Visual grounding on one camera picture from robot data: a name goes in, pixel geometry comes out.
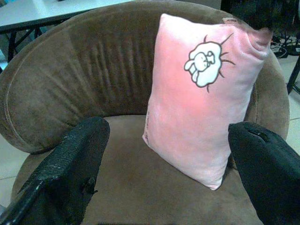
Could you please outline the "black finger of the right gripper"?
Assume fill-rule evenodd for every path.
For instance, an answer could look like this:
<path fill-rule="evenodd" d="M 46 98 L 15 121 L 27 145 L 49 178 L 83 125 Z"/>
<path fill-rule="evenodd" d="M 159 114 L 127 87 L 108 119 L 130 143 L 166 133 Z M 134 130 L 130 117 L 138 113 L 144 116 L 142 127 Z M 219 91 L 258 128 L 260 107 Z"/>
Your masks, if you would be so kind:
<path fill-rule="evenodd" d="M 231 14 L 255 30 L 274 30 L 280 12 L 280 0 L 233 0 L 231 3 Z"/>

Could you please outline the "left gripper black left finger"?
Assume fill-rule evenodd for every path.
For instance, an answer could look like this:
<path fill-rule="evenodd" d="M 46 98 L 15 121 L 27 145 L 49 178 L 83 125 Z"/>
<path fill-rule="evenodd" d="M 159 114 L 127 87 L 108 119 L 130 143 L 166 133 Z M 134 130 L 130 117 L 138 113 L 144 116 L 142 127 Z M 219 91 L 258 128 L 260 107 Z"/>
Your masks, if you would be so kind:
<path fill-rule="evenodd" d="M 110 136 L 101 117 L 73 128 L 38 165 L 0 216 L 2 225 L 79 225 Z"/>

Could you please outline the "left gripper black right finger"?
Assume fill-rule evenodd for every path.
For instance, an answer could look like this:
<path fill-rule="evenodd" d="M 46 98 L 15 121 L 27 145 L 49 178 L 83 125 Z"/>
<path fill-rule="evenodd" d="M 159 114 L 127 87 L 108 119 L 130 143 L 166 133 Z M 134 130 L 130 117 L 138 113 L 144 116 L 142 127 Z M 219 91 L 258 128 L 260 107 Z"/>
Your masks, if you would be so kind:
<path fill-rule="evenodd" d="M 278 134 L 251 122 L 228 127 L 242 184 L 265 225 L 300 223 L 300 157 Z"/>

